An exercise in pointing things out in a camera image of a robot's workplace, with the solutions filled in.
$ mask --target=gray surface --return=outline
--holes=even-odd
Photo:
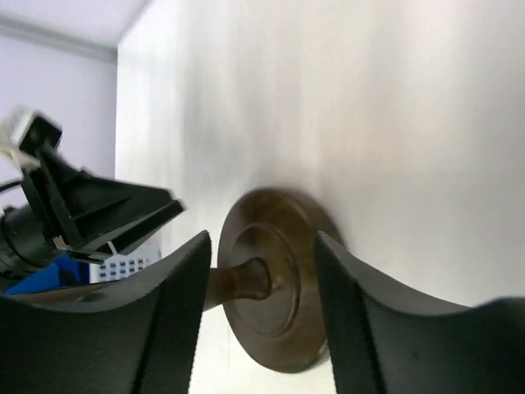
[[[203,228],[217,245],[255,186],[293,186],[401,282],[525,295],[525,2],[198,3],[157,0],[120,47],[116,174],[189,208],[163,254]],[[203,321],[195,392],[330,392],[324,365],[250,364],[222,319]]]

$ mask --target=cable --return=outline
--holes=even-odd
[[[10,181],[8,183],[4,183],[3,185],[0,185],[0,193],[3,193],[6,190],[12,189],[13,187],[20,186],[22,181]]]

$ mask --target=blue object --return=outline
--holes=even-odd
[[[6,290],[6,294],[25,294],[48,291],[64,286],[89,283],[89,265],[78,263],[64,255],[42,271],[28,276]]]

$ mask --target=ceiling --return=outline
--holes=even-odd
[[[0,0],[0,15],[116,47],[150,0]]]

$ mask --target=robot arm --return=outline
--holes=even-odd
[[[28,200],[0,218],[0,291],[63,254],[86,263],[129,254],[184,210],[169,190],[74,169],[56,151],[61,137],[25,108],[0,125],[0,152],[20,170]]]

